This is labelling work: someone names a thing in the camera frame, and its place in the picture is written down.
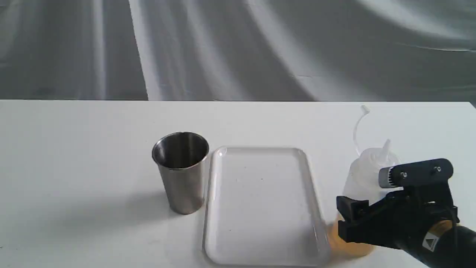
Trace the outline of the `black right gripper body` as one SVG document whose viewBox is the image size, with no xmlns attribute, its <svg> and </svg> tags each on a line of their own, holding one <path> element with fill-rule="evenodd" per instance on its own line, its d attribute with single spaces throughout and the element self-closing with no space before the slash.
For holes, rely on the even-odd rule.
<svg viewBox="0 0 476 268">
<path fill-rule="evenodd" d="M 379 186 L 393 189 L 385 197 L 393 243 L 408 249 L 423 245 L 430 229 L 449 221 L 460 222 L 449 180 L 454 167 L 448 159 L 431 159 L 388 166 L 379 170 Z"/>
</svg>

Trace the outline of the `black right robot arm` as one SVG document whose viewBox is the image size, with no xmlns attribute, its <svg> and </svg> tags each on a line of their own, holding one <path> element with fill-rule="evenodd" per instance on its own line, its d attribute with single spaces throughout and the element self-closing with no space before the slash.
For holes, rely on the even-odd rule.
<svg viewBox="0 0 476 268">
<path fill-rule="evenodd" d="M 429 268 L 474 268 L 475 232 L 459 224 L 453 172 L 444 158 L 381 169 L 379 186 L 392 189 L 381 200 L 336 198 L 339 237 L 405 251 Z"/>
</svg>

